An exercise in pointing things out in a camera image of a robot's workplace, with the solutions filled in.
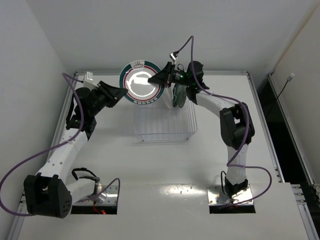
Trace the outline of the blue patterned green plate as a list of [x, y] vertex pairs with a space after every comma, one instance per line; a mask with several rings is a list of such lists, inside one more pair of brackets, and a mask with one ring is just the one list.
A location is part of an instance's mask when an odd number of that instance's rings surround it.
[[186, 86], [175, 84], [173, 87], [173, 107], [179, 107], [179, 102], [182, 96], [187, 97]]

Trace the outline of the green red rimmed plate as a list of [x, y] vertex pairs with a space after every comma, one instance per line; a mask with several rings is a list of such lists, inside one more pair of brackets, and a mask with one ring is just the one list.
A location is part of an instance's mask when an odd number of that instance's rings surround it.
[[171, 87], [166, 87], [164, 89], [163, 95], [162, 95], [164, 104], [168, 109], [173, 108], [173, 100], [174, 100], [174, 94], [173, 89]]
[[119, 75], [119, 86], [127, 89], [126, 99], [136, 105], [149, 105], [159, 100], [165, 87], [148, 80], [160, 71], [156, 64], [147, 60], [128, 63]]

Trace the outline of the white plate with dark rim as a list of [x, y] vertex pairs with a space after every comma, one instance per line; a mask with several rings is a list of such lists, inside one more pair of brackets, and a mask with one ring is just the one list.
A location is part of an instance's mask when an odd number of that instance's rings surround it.
[[178, 104], [179, 108], [183, 108], [183, 107], [184, 107], [185, 102], [186, 102], [186, 99], [187, 99], [186, 96], [182, 96], [182, 97], [180, 98], [180, 101], [179, 101], [179, 104]]

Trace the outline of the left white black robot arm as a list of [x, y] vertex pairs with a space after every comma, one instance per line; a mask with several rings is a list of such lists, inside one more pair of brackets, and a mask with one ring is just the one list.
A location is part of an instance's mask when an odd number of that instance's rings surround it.
[[114, 107], [127, 92], [126, 88], [103, 81], [75, 90], [59, 147], [35, 175], [28, 175], [23, 182], [29, 214], [63, 219], [75, 203], [102, 201], [100, 178], [92, 171], [77, 176], [77, 171], [86, 172], [87, 168], [71, 167], [95, 130], [96, 115], [104, 108]]

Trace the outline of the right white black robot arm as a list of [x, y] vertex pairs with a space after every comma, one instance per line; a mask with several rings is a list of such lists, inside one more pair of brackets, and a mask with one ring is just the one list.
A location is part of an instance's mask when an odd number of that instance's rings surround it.
[[255, 135], [255, 128], [248, 105], [235, 98], [209, 92], [203, 76], [203, 65], [198, 61], [190, 62], [186, 71], [176, 70], [175, 65], [168, 62], [160, 72], [150, 77], [148, 82], [167, 87], [172, 83], [185, 86], [186, 96], [191, 102], [219, 118], [221, 138], [228, 150], [227, 172], [222, 191], [231, 198], [248, 187], [246, 156]]

